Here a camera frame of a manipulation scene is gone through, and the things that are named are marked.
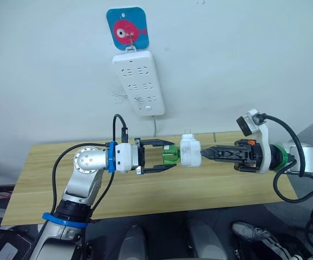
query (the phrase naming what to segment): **white power adapter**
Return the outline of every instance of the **white power adapter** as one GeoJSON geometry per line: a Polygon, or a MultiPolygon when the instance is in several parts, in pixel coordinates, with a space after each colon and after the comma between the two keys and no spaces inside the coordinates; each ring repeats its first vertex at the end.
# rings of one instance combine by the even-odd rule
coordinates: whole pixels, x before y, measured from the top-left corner
{"type": "Polygon", "coordinates": [[[112,63],[137,114],[152,116],[165,113],[157,70],[149,51],[116,55],[112,63]]]}
{"type": "Polygon", "coordinates": [[[199,167],[202,162],[201,143],[193,134],[183,134],[180,140],[180,160],[182,166],[199,167]]]}

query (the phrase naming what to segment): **sneaker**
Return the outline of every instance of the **sneaker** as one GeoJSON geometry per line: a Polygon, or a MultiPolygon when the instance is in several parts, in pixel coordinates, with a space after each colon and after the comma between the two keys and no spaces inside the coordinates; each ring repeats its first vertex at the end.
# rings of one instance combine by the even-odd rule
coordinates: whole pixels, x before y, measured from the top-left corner
{"type": "Polygon", "coordinates": [[[271,237],[270,232],[245,222],[234,222],[231,224],[231,229],[237,236],[249,242],[271,237]]]}

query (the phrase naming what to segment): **electrical outlet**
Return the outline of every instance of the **electrical outlet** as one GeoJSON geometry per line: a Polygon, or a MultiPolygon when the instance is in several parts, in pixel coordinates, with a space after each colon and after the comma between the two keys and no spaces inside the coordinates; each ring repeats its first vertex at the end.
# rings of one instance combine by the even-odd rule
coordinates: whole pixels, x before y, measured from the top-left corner
{"type": "Polygon", "coordinates": [[[163,115],[165,113],[157,71],[149,51],[116,55],[112,63],[137,114],[163,115]]]}

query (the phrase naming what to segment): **blue band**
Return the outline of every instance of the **blue band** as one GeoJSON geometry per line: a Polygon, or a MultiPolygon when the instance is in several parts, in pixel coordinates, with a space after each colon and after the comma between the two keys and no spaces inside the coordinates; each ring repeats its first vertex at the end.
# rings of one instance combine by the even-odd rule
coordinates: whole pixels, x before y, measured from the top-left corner
{"type": "Polygon", "coordinates": [[[51,221],[55,224],[59,224],[59,225],[63,225],[63,226],[70,226],[72,228],[79,228],[79,229],[83,229],[86,228],[88,226],[88,223],[84,223],[84,222],[73,222],[73,221],[67,221],[67,220],[63,220],[63,219],[59,219],[54,217],[53,215],[51,215],[48,212],[45,212],[42,215],[42,218],[44,220],[48,220],[51,221]]]}
{"type": "Polygon", "coordinates": [[[114,164],[114,156],[115,156],[115,141],[111,141],[109,143],[109,151],[108,151],[108,172],[112,173],[115,172],[115,164],[114,164]]]}

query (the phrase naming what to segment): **white wall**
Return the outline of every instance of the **white wall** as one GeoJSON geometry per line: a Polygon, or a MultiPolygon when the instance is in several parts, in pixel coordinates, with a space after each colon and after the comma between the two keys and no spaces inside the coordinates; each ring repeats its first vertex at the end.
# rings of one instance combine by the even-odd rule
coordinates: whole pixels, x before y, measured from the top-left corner
{"type": "MultiPolygon", "coordinates": [[[[296,132],[313,122],[313,0],[0,1],[0,183],[16,181],[32,144],[151,136],[110,66],[109,8],[147,16],[166,104],[158,135],[238,130],[258,108],[296,132]]],[[[288,136],[271,124],[273,140],[288,136]]]]}

